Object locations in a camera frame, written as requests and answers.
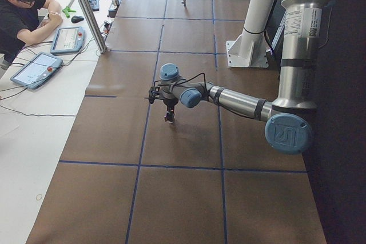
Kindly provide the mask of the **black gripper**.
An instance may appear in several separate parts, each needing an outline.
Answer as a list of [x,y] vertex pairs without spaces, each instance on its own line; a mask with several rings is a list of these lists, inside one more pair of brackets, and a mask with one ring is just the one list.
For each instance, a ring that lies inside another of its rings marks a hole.
[[165,99],[163,99],[163,103],[166,105],[166,111],[169,113],[173,113],[175,105],[178,104],[178,99],[177,98],[165,98]]

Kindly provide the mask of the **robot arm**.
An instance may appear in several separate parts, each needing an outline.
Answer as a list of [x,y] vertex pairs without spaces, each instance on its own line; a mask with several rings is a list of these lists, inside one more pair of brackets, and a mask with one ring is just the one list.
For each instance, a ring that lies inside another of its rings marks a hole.
[[331,0],[250,0],[242,33],[226,42],[230,67],[267,69],[274,45],[266,37],[266,25],[277,2],[285,12],[277,36],[283,46],[279,70],[279,90],[274,101],[217,86],[196,82],[180,75],[178,67],[167,63],[160,78],[149,90],[148,100],[161,100],[166,106],[165,120],[174,121],[178,103],[188,108],[208,101],[241,117],[265,123],[269,145],[285,154],[301,154],[313,142],[311,118],[316,111],[312,88],[316,70],[323,8]]

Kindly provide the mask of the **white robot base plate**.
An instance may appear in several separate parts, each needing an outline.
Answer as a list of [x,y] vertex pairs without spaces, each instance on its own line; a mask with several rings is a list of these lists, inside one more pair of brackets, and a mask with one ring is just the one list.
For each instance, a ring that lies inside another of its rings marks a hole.
[[268,68],[266,57],[267,46],[264,41],[256,44],[251,41],[249,46],[241,48],[241,42],[226,41],[226,56],[229,67],[258,67]]

